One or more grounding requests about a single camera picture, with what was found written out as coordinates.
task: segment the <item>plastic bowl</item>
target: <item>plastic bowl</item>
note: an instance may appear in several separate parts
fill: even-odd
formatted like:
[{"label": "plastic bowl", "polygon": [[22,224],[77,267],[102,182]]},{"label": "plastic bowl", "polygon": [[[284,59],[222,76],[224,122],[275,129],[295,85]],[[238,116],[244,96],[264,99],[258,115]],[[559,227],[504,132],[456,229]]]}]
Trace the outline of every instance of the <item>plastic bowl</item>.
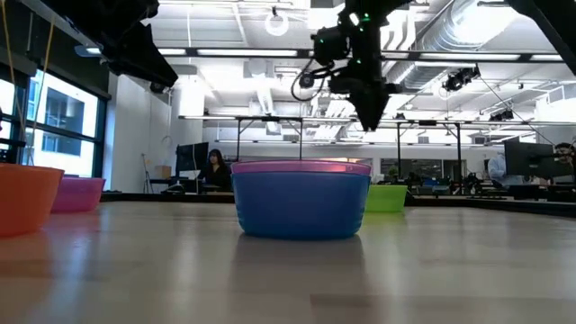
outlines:
[{"label": "plastic bowl", "polygon": [[104,179],[66,178],[62,179],[52,212],[91,212],[102,196]]},{"label": "plastic bowl", "polygon": [[406,185],[371,185],[366,212],[404,212]]},{"label": "plastic bowl", "polygon": [[275,239],[345,239],[362,225],[370,167],[327,161],[232,166],[240,227]]},{"label": "plastic bowl", "polygon": [[48,220],[64,171],[0,163],[0,237],[38,230]]}]

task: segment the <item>orange bowl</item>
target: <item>orange bowl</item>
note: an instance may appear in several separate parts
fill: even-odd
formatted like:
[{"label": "orange bowl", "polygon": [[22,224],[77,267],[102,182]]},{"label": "orange bowl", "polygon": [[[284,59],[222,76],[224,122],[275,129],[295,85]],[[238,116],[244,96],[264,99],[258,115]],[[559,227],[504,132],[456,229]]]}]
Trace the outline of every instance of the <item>orange bowl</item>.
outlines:
[{"label": "orange bowl", "polygon": [[0,163],[0,237],[42,227],[63,175],[55,168]]}]

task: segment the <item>green bowl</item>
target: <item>green bowl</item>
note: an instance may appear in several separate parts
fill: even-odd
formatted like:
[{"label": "green bowl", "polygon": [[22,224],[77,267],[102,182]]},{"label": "green bowl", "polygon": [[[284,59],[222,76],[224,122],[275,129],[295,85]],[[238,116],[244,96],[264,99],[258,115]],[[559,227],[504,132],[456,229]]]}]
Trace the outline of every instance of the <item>green bowl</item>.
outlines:
[{"label": "green bowl", "polygon": [[371,185],[365,212],[404,212],[406,185]]}]

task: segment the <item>blue bowl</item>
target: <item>blue bowl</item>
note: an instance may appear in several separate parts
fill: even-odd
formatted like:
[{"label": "blue bowl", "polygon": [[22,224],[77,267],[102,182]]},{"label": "blue bowl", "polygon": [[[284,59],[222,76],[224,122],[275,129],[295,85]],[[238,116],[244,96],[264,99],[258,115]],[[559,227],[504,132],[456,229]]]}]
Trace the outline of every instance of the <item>blue bowl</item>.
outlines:
[{"label": "blue bowl", "polygon": [[329,172],[232,175],[240,227],[275,239],[345,239],[362,225],[370,176]]}]

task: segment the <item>black hair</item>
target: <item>black hair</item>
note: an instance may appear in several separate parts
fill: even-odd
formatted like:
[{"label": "black hair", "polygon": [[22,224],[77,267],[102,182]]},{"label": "black hair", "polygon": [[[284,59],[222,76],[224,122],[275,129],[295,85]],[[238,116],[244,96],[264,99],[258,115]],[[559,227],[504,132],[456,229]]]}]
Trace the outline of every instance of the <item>black hair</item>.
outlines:
[{"label": "black hair", "polygon": [[210,164],[210,157],[216,157],[218,159],[218,165],[220,167],[226,167],[226,163],[224,163],[224,157],[222,157],[222,152],[220,152],[219,149],[213,149],[210,151],[210,153],[208,154],[208,164]]},{"label": "black hair", "polygon": [[572,144],[566,143],[566,142],[557,144],[554,148],[555,148],[555,149],[571,149],[571,150],[574,150],[574,146],[573,146]]}]

